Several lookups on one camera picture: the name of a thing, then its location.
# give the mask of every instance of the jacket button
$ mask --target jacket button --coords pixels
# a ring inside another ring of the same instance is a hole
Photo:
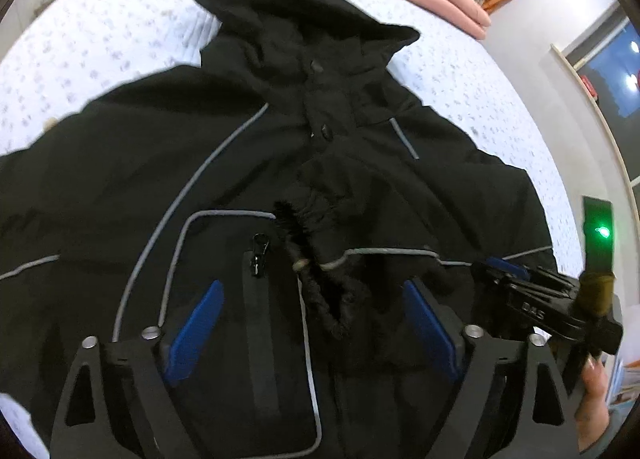
[[[331,141],[332,139],[334,139],[334,133],[326,123],[322,125],[320,132],[322,132],[322,137],[324,137],[324,139],[326,139],[327,141]]]
[[[320,74],[324,72],[324,67],[320,65],[320,62],[318,62],[318,60],[311,60],[311,70],[314,73]]]

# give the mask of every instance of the jacket hood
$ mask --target jacket hood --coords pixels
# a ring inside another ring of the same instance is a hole
[[[420,36],[408,26],[381,24],[344,0],[195,1],[222,22],[201,51],[203,70],[283,106],[298,101],[291,86],[304,84],[312,62],[356,76],[353,89],[359,75],[382,79],[377,73],[386,72],[391,57]]]

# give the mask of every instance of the mattress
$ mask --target mattress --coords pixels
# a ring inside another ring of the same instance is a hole
[[[420,39],[389,70],[485,152],[525,169],[545,210],[560,271],[576,277],[582,252],[558,169],[535,122],[482,44],[405,0],[348,0]],[[200,63],[218,29],[193,0],[57,0],[0,62],[0,153],[28,147],[49,118],[124,82]]]

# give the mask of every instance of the silver screw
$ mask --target silver screw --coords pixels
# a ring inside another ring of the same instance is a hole
[[[95,336],[87,336],[87,338],[82,340],[82,347],[84,347],[85,349],[91,349],[92,347],[95,347],[97,343],[98,338],[96,338]]]
[[[533,333],[529,335],[529,341],[532,344],[534,344],[536,347],[544,347],[546,344],[545,337],[542,335],[539,335],[538,333]]]
[[[470,338],[481,338],[484,336],[484,329],[479,325],[468,325],[465,327],[465,334]]]
[[[151,325],[151,327],[147,327],[142,331],[142,337],[145,340],[154,340],[158,338],[160,335],[160,328],[155,325]]]

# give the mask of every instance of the red object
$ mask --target red object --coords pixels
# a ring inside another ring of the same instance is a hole
[[[594,100],[597,100],[598,93],[596,92],[596,89],[594,89],[593,85],[591,85],[590,80],[586,76],[580,76],[580,79],[582,80],[582,83],[584,84],[584,86],[587,87],[587,90],[589,91],[589,94],[591,95],[591,97]]]

